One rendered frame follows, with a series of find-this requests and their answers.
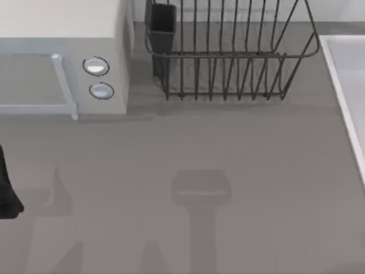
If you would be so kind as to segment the small round microwave knob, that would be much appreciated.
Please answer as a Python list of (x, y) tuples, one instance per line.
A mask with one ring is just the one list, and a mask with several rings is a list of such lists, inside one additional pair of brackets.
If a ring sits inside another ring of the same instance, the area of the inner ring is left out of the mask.
[(114, 89), (108, 83), (99, 82), (90, 85), (89, 93), (98, 100), (109, 100), (114, 96)]

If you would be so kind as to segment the pale microwave oven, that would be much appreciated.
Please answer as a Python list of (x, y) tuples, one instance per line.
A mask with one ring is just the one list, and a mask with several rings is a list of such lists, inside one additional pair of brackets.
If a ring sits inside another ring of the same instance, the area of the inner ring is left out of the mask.
[[(131, 0), (0, 0), (0, 37), (64, 39), (78, 118), (127, 112), (135, 41)], [(94, 56), (109, 63), (107, 74), (85, 72), (83, 60)], [(89, 93), (99, 82), (113, 87), (111, 99)]]

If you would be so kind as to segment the large round microwave knob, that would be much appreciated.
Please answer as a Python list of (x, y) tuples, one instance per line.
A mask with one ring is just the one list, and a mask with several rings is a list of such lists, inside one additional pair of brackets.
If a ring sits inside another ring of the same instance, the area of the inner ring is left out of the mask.
[(109, 63), (104, 58), (97, 56), (84, 59), (82, 66), (86, 73), (93, 76), (103, 76), (110, 70)]

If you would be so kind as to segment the black cutlery holder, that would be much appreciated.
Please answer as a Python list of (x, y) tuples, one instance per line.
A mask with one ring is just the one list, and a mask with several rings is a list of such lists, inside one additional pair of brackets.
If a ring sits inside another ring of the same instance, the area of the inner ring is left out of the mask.
[(164, 80), (176, 33), (177, 7), (170, 3), (146, 0), (145, 25), (152, 56), (153, 76)]

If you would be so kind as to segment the microwave oven door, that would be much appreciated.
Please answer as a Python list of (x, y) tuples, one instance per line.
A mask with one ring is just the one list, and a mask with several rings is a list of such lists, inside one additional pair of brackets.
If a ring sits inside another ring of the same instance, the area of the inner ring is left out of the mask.
[(64, 39), (0, 37), (0, 115), (78, 119)]

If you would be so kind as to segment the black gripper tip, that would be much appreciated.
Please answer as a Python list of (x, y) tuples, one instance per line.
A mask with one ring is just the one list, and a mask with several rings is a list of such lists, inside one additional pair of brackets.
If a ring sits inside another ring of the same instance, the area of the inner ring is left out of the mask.
[(23, 203), (11, 185), (3, 148), (0, 145), (0, 220), (16, 219), (24, 210)]

